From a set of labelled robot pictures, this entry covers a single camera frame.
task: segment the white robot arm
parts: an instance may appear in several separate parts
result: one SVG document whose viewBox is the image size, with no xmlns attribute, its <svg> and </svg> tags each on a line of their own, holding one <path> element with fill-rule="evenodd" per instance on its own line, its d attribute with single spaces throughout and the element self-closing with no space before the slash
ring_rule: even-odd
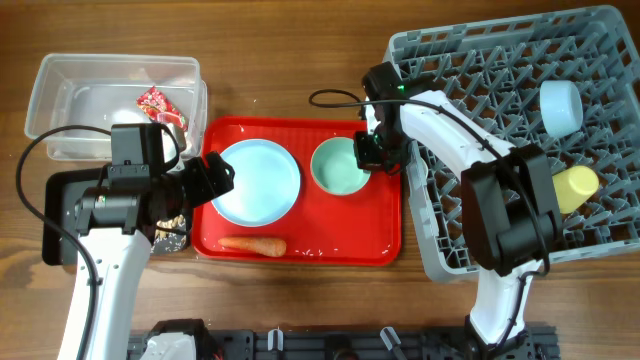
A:
<svg viewBox="0 0 640 360">
<path fill-rule="evenodd" d="M 463 232 L 471 255 L 481 266 L 476 303 L 465 325 L 467 354 L 486 359 L 517 347 L 525 333 L 522 316 L 531 285 L 529 275 L 543 263 L 544 249 L 558 235 L 560 223 L 544 153 L 535 145 L 516 148 L 486 132 L 458 111 L 442 91 L 401 82 L 389 63 L 372 68 L 363 85 L 371 102 L 363 111 L 369 132 L 354 137 L 358 165 L 386 172 L 402 168 L 408 160 L 403 156 L 406 145 L 416 140 L 461 183 Z M 480 144 L 477 137 L 486 143 Z M 524 184 L 526 194 L 519 194 L 521 198 L 534 200 L 546 245 L 542 249 L 523 204 L 504 204 L 501 187 L 513 185 L 505 167 L 512 167 L 508 171 Z"/>
<path fill-rule="evenodd" d="M 174 218 L 233 189 L 234 171 L 215 152 L 202 158 L 165 163 L 158 124 L 116 125 L 111 131 L 112 164 L 103 168 L 108 186 L 89 187 L 75 207 L 79 242 L 90 255 L 97 279 L 90 277 L 84 257 L 78 256 L 76 284 L 59 360 L 127 358 L 127 345 L 136 293 L 151 254 L 155 224 Z M 178 164 L 174 169 L 169 167 Z M 97 284 L 95 310 L 89 284 Z M 85 334 L 88 316 L 93 326 Z M 204 358 L 213 346 L 203 335 L 202 320 L 176 320 L 147 341 L 142 359 Z M 79 354 L 81 342 L 87 344 Z"/>
</svg>

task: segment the clear plastic container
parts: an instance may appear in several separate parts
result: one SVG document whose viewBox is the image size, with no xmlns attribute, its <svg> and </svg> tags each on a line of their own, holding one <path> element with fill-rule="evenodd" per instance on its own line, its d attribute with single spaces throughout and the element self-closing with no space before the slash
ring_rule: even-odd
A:
<svg viewBox="0 0 640 360">
<path fill-rule="evenodd" d="M 198 156 L 207 123 L 207 88 L 198 61 L 190 57 L 47 55 L 33 87 L 24 132 L 35 139 L 64 125 L 110 129 L 149 122 L 136 100 L 154 85 L 187 118 L 188 146 L 182 157 Z M 46 141 L 54 160 L 111 159 L 110 139 L 99 133 L 65 131 Z"/>
</svg>

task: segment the plastic dish rack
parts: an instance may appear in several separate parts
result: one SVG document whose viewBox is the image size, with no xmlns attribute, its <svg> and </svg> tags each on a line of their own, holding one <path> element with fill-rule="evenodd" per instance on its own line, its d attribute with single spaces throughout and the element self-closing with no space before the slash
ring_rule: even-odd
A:
<svg viewBox="0 0 640 360">
<path fill-rule="evenodd" d="M 403 79 L 432 80 L 462 113 L 501 139 L 537 144 L 554 174 L 573 165 L 597 172 L 600 189 L 564 216 L 552 262 L 640 249 L 640 60 L 617 9 L 399 33 L 389 41 L 384 61 Z M 546 134 L 539 107 L 545 80 L 576 83 L 584 110 L 581 131 L 561 139 Z M 458 180 L 428 149 L 412 146 L 409 203 L 425 272 L 440 282 L 469 279 L 477 266 L 462 236 Z M 428 174 L 416 165 L 418 156 Z"/>
</svg>

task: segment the cable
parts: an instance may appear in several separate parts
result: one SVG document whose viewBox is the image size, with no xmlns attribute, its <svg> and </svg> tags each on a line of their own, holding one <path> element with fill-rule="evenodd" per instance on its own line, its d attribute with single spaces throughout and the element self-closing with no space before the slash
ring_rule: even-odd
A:
<svg viewBox="0 0 640 360">
<path fill-rule="evenodd" d="M 489 141 L 487 141 L 486 139 L 484 139 L 483 137 L 481 137 L 480 135 L 478 135 L 478 133 L 476 133 L 469 125 L 467 125 L 464 121 L 462 121 L 460 118 L 458 118 L 455 114 L 450 113 L 449 111 L 447 111 L 445 108 L 443 108 L 442 106 L 438 106 L 438 105 L 434 105 L 428 102 L 424 102 L 424 101 L 419 101 L 419 100 L 412 100 L 412 99 L 386 99 L 386 100 L 373 100 L 373 101 L 357 101 L 357 102 L 352 102 L 352 103 L 333 103 L 333 104 L 328 104 L 328 103 L 318 103 L 314 101 L 314 98 L 320 94 L 326 94 L 326 93 L 338 93 L 338 94 L 343 94 L 343 95 L 347 95 L 350 96 L 351 98 L 355 98 L 357 99 L 358 97 L 354 94 L 349 93 L 348 91 L 344 91 L 344 90 L 338 90 L 335 91 L 334 89 L 322 89 L 322 90 L 318 90 L 313 92 L 310 96 L 309 96 L 309 104 L 313 105 L 313 106 L 317 106 L 317 107 L 321 107 L 321 108 L 329 108 L 329 109 L 335 109 L 335 108 L 345 108 L 345 107 L 358 107 L 358 106 L 365 106 L 365 105 L 379 105 L 379 104 L 412 104 L 412 105 L 419 105 L 419 106 L 424 106 L 428 109 L 432 109 L 435 110 L 437 112 L 440 112 L 444 115 L 446 115 L 448 118 L 450 118 L 451 120 L 453 120 L 456 124 L 460 125 L 460 127 L 462 127 L 465 131 L 467 131 L 476 141 L 478 141 L 478 143 L 480 145 L 482 145 L 483 148 L 487 149 L 487 151 L 489 151 L 491 153 L 491 155 L 493 155 L 497 162 L 498 165 L 502 168 L 502 170 L 508 175 L 509 180 L 511 181 L 512 185 L 516 188 L 516 192 L 520 195 L 520 198 L 523 200 L 525 207 L 527 209 L 527 212 L 529 213 L 529 217 L 531 218 L 531 222 L 533 224 L 533 228 L 536 232 L 536 238 L 538 239 L 538 242 L 540 243 L 540 248 L 542 250 L 542 261 L 544 264 L 544 270 L 542 272 L 540 271 L 527 271 L 525 273 L 523 273 L 522 275 L 520 275 L 518 277 L 518 280 L 520 282 L 519 285 L 519 290 L 518 290 L 518 297 L 516 298 L 516 307 L 513 310 L 513 314 L 511 316 L 511 318 L 509 319 L 509 323 L 507 325 L 507 328 L 505 330 L 505 333 L 502 335 L 500 341 L 498 342 L 498 344 L 496 345 L 495 348 L 493 348 L 492 352 L 498 353 L 502 347 L 504 346 L 504 343 L 507 341 L 507 338 L 509 337 L 509 334 L 511 333 L 511 330 L 513 329 L 513 327 L 515 326 L 515 322 L 516 322 L 516 317 L 518 316 L 518 312 L 520 310 L 520 305 L 522 304 L 522 298 L 524 297 L 524 288 L 526 286 L 526 279 L 529 276 L 540 276 L 540 277 L 544 277 L 549 273 L 549 270 L 551 269 L 551 262 L 549 261 L 549 251 L 547 250 L 547 245 L 544 241 L 544 237 L 542 236 L 542 228 L 540 227 L 540 223 L 538 222 L 538 217 L 535 214 L 535 210 L 533 208 L 533 205 L 531 204 L 531 199 L 529 199 L 529 196 L 527 196 L 527 193 L 524 190 L 524 186 L 522 185 L 522 183 L 520 182 L 520 179 L 518 178 L 518 175 L 513 171 L 513 169 L 511 169 L 506 161 L 504 160 L 504 158 L 502 157 L 502 155 L 500 155 L 500 153 L 498 153 L 489 143 Z"/>
<path fill-rule="evenodd" d="M 180 145 L 178 145 L 178 141 L 171 133 L 171 130 L 169 130 L 169 127 L 165 124 L 160 124 L 160 125 L 162 126 L 162 130 L 164 130 L 164 132 L 166 132 L 167 135 L 169 135 L 169 137 L 171 138 L 171 141 L 173 141 L 173 146 L 176 148 L 176 155 L 173 157 L 173 159 L 164 163 L 164 165 L 162 166 L 162 172 L 166 173 L 167 171 L 173 169 L 176 165 L 178 165 L 178 162 L 180 161 Z"/>
<path fill-rule="evenodd" d="M 104 164 L 102 169 L 100 169 L 100 177 L 98 177 L 98 184 L 96 185 L 98 189 L 102 187 L 102 181 L 104 180 L 104 176 L 107 174 L 107 168 L 109 168 L 109 166 L 111 166 L 110 162 Z"/>
<path fill-rule="evenodd" d="M 98 305 L 98 270 L 96 268 L 93 259 L 91 258 L 91 254 L 87 251 L 87 249 L 82 245 L 82 243 L 76 239 L 75 236 L 71 235 L 67 230 L 60 227 L 53 220 L 47 218 L 43 213 L 38 211 L 30 202 L 27 200 L 27 197 L 22 190 L 22 168 L 24 166 L 24 162 L 27 159 L 27 156 L 31 152 L 31 150 L 38 145 L 42 140 L 46 137 L 51 136 L 53 134 L 59 133 L 61 131 L 66 130 L 88 130 L 88 131 L 96 131 L 99 133 L 103 133 L 105 135 L 111 135 L 111 132 L 108 130 L 92 127 L 92 126 L 84 126 L 84 125 L 68 125 L 62 126 L 53 130 L 49 130 L 44 134 L 38 136 L 35 140 L 24 149 L 24 152 L 20 156 L 20 160 L 18 160 L 18 166 L 16 168 L 16 191 L 18 192 L 18 197 L 22 204 L 29 210 L 33 215 L 35 215 L 38 219 L 42 220 L 42 222 L 47 225 L 49 228 L 60 234 L 60 236 L 66 238 L 71 245 L 80 253 L 82 260 L 84 260 L 87 265 L 87 269 L 89 272 L 89 306 L 87 308 L 87 318 L 84 323 L 84 328 L 82 330 L 82 338 L 80 339 L 80 346 L 78 347 L 78 354 L 76 356 L 77 360 L 82 360 L 85 356 L 87 345 L 89 343 L 89 335 L 91 334 L 91 329 L 93 327 L 94 315 L 96 306 Z"/>
</svg>

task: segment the wooden surface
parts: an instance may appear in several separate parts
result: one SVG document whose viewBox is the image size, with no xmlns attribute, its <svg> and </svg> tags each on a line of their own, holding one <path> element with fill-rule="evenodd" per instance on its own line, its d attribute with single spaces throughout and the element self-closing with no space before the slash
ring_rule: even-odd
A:
<svg viewBox="0 0 640 360">
<path fill-rule="evenodd" d="M 15 193 L 27 104 L 51 52 L 193 56 L 209 86 L 210 120 L 222 114 L 355 118 L 307 105 L 313 90 L 360 91 L 400 31 L 595 5 L 562 1 L 215 1 L 0 7 L 0 359 L 55 359 L 74 279 L 40 258 L 42 224 Z M 639 39 L 637 2 L 612 1 Z M 37 149 L 26 193 L 40 208 L 56 171 Z M 476 284 L 424 275 L 405 203 L 404 247 L 384 268 L 230 263 L 193 250 L 153 260 L 136 299 L 133 329 L 172 318 L 210 328 L 267 330 L 462 325 Z M 526 319 L 557 326 L 565 359 L 640 357 L 640 253 L 553 267 L 536 281 Z"/>
</svg>

